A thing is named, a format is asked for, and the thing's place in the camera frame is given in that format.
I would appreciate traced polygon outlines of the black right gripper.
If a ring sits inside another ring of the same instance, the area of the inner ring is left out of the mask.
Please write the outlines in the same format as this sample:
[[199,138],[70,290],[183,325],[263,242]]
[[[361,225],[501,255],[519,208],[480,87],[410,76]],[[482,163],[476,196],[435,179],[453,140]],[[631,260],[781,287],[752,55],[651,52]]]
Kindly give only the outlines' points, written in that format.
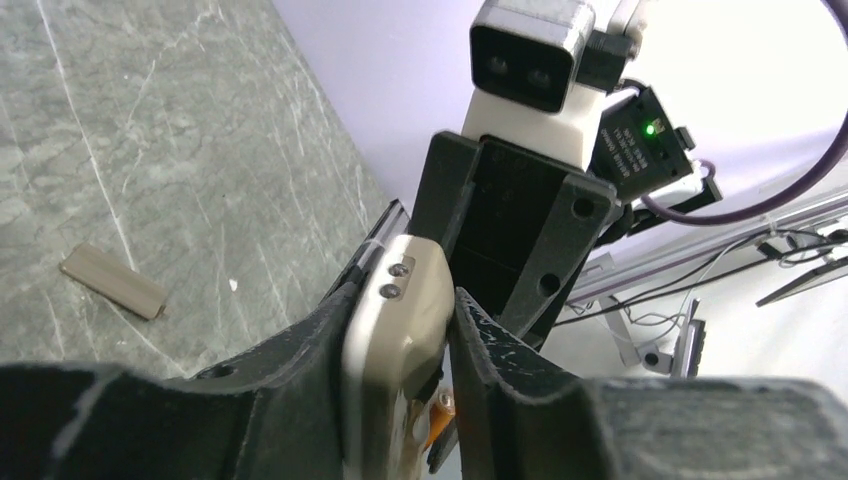
[[430,141],[407,232],[438,243],[456,286],[523,338],[565,297],[590,252],[657,226],[640,201],[698,180],[687,128],[656,93],[604,102],[587,170],[494,138]]

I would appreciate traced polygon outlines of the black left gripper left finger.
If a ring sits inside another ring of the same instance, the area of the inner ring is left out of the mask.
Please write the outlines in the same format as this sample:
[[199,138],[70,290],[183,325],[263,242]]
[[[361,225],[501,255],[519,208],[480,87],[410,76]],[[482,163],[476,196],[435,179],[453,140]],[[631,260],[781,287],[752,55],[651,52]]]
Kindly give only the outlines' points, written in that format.
[[342,336],[360,289],[191,379],[111,363],[1,369],[5,479],[339,479]]

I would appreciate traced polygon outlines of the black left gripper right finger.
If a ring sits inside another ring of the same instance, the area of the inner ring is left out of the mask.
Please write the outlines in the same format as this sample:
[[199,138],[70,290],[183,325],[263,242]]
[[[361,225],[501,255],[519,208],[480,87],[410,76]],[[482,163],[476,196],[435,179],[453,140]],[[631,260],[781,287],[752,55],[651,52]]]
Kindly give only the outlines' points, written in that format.
[[773,378],[579,378],[463,289],[449,349],[466,479],[843,479],[847,410]]

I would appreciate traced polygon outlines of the white remote control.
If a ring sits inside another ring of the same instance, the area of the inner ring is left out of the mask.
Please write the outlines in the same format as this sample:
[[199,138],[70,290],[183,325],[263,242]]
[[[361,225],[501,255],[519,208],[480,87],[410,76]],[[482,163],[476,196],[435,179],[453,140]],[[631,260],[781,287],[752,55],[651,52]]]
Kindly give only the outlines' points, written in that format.
[[391,240],[344,336],[344,478],[420,478],[453,312],[442,247],[408,234]]

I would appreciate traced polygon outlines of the beige battery compartment cover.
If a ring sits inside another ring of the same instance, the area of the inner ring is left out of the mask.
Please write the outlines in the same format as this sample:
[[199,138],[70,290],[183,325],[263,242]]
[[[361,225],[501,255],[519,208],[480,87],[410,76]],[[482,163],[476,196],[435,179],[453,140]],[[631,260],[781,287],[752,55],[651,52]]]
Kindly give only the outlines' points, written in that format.
[[62,273],[145,320],[154,320],[166,308],[167,292],[88,243],[78,245],[59,263]]

